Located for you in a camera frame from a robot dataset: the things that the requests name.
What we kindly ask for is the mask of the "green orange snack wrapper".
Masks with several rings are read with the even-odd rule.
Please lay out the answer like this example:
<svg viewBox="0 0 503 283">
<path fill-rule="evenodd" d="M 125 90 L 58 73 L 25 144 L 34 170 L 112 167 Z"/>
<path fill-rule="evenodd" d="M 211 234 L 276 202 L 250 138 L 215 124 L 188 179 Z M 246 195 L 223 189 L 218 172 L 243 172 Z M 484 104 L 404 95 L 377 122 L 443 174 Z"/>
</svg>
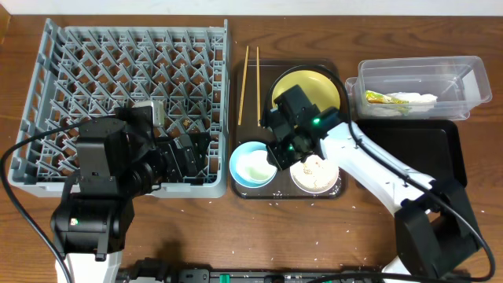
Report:
<svg viewBox="0 0 503 283">
<path fill-rule="evenodd" d="M 399 116 L 406 115 L 409 112 L 409 108 L 406 107 L 408 101 L 371 90 L 365 92 L 365 98 L 368 103 L 376 104 L 375 113 L 379 116 Z"/>
</svg>

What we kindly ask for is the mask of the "dark brown serving tray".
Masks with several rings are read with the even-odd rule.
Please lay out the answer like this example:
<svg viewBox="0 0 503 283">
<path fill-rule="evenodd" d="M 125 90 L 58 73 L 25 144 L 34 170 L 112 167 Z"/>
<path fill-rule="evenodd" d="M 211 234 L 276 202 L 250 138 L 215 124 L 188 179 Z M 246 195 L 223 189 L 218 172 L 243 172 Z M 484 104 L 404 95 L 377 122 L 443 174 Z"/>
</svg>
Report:
<svg viewBox="0 0 503 283">
<path fill-rule="evenodd" d="M 240 92 L 243 74 L 247 75 L 245 83 L 245 99 L 243 118 L 240 125 L 232 127 L 230 131 L 233 148 L 250 149 L 248 142 L 267 143 L 274 139 L 273 134 L 257 125 L 256 111 L 256 66 L 260 66 L 261 101 L 266 100 L 266 95 L 274 81 L 282 73 L 298 65 L 322 65 L 334 74 L 338 73 L 337 67 L 327 59 L 262 59 L 259 63 L 250 59 L 248 67 L 240 62 L 233 71 L 233 90 L 236 91 L 237 100 L 235 107 L 240 107 Z M 259 188 L 249 187 L 243 181 L 237 180 L 235 173 L 236 162 L 229 161 L 230 184 L 232 190 L 239 197 L 246 200 L 329 200 L 341 197 L 347 188 L 349 176 L 345 171 L 340 171 L 335 184 L 326 192 L 312 194 L 300 189 L 292 180 L 289 170 L 279 171 L 266 185 Z"/>
</svg>

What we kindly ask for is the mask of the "light blue bowl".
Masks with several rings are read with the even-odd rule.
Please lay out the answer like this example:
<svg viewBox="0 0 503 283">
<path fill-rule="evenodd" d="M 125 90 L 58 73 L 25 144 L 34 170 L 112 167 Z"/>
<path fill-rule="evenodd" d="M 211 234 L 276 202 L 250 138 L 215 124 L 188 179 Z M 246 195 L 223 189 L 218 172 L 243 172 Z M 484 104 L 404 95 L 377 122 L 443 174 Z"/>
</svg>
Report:
<svg viewBox="0 0 503 283">
<path fill-rule="evenodd" d="M 266 145 L 260 141 L 248 141 L 237 146 L 229 160 L 233 180 L 250 189 L 267 185 L 277 173 L 277 168 L 267 158 Z"/>
</svg>

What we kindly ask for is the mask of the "white bowl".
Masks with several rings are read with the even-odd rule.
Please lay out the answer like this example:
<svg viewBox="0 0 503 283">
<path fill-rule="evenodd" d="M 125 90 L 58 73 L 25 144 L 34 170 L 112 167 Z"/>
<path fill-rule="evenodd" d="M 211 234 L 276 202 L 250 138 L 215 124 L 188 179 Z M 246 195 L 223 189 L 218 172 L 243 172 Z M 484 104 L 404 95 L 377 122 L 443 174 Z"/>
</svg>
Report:
<svg viewBox="0 0 503 283">
<path fill-rule="evenodd" d="M 292 181 L 304 192 L 320 194 L 330 190 L 340 174 L 337 163 L 323 160 L 318 155 L 308 156 L 290 167 Z"/>
</svg>

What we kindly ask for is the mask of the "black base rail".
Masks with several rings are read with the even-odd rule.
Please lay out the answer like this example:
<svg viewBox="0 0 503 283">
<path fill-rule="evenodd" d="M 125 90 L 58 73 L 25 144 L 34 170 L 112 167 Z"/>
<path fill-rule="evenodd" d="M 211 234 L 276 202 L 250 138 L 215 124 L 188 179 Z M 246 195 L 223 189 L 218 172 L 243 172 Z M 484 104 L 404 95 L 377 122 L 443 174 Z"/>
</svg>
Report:
<svg viewBox="0 0 503 283">
<path fill-rule="evenodd" d="M 134 265 L 119 269 L 116 282 L 166 283 L 306 283 L 322 278 L 325 282 L 382 282 L 381 278 L 361 277 L 363 273 L 402 271 L 395 261 L 386 266 L 346 266 L 338 270 L 214 269 L 207 264 L 174 264 L 162 259 L 139 259 Z"/>
</svg>

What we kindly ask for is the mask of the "black rectangular tray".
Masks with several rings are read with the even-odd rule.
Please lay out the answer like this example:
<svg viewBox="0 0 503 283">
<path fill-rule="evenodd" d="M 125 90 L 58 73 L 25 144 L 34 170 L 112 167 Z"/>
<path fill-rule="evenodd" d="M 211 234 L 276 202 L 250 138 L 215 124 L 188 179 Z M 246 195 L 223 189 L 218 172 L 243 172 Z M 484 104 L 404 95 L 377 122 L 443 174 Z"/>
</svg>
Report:
<svg viewBox="0 0 503 283">
<path fill-rule="evenodd" d="M 404 164 L 468 184 L 457 126 L 440 119 L 360 119 L 360 130 Z"/>
</svg>

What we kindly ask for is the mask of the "yellow plate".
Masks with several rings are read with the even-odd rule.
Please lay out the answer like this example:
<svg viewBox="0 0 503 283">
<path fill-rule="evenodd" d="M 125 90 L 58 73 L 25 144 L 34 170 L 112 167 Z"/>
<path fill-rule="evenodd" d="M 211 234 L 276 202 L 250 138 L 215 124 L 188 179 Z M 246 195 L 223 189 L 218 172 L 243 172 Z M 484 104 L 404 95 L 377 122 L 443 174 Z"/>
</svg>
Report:
<svg viewBox="0 0 503 283">
<path fill-rule="evenodd" d="M 340 94 L 336 85 L 320 72 L 299 70 L 288 73 L 281 78 L 273 89 L 271 105 L 276 108 L 274 100 L 286 90 L 299 85 L 310 102 L 321 112 L 329 107 L 340 108 Z"/>
</svg>

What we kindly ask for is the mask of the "clear plastic bin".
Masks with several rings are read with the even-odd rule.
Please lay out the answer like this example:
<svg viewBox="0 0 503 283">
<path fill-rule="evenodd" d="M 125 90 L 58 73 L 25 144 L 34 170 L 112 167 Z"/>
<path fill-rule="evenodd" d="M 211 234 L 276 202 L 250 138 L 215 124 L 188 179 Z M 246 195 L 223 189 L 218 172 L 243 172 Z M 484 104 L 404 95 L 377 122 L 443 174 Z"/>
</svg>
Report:
<svg viewBox="0 0 503 283">
<path fill-rule="evenodd" d="M 470 111 L 492 100 L 485 66 L 477 56 L 410 57 L 362 61 L 358 75 L 347 79 L 354 115 L 361 119 L 464 120 Z M 435 107 L 408 116 L 374 116 L 365 92 L 433 94 Z"/>
</svg>

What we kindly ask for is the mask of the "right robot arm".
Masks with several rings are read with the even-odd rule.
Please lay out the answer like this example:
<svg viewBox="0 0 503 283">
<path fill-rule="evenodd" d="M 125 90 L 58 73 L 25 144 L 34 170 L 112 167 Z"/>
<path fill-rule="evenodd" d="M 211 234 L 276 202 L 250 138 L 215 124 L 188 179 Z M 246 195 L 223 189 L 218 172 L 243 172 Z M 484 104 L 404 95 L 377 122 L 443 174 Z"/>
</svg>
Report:
<svg viewBox="0 0 503 283">
<path fill-rule="evenodd" d="M 320 110 L 298 85 L 265 108 L 263 127 L 274 133 L 269 158 L 284 170 L 318 155 L 346 171 L 393 215 L 396 258 L 381 272 L 337 279 L 384 282 L 474 282 L 453 270 L 479 250 L 489 252 L 470 200 L 458 180 L 434 179 L 396 159 L 333 106 Z"/>
</svg>

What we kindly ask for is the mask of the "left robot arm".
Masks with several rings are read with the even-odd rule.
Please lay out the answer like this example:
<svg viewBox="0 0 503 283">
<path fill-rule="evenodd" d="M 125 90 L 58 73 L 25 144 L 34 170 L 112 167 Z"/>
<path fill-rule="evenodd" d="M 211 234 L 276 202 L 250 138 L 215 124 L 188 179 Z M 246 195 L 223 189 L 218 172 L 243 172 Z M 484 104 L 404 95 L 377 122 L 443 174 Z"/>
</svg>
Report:
<svg viewBox="0 0 503 283">
<path fill-rule="evenodd" d="M 113 282 L 134 198 L 164 182 L 195 177 L 204 167 L 210 134 L 158 138 L 155 114 L 152 106 L 118 107 L 113 116 L 79 126 L 79 169 L 65 181 L 50 222 L 62 268 L 73 282 Z"/>
</svg>

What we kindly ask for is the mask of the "grey plastic dishwasher rack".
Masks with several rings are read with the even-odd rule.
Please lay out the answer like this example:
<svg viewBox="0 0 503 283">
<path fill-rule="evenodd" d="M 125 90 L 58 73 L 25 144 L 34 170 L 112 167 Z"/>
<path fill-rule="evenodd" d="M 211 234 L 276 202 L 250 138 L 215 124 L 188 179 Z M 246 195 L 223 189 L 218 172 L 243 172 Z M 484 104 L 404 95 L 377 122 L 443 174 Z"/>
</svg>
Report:
<svg viewBox="0 0 503 283">
<path fill-rule="evenodd" d="M 158 137 L 207 133 L 201 170 L 156 191 L 159 198 L 226 193 L 230 41 L 227 26 L 66 27 L 47 20 L 8 180 L 59 197 L 78 168 L 75 124 L 139 101 L 163 104 Z"/>
</svg>

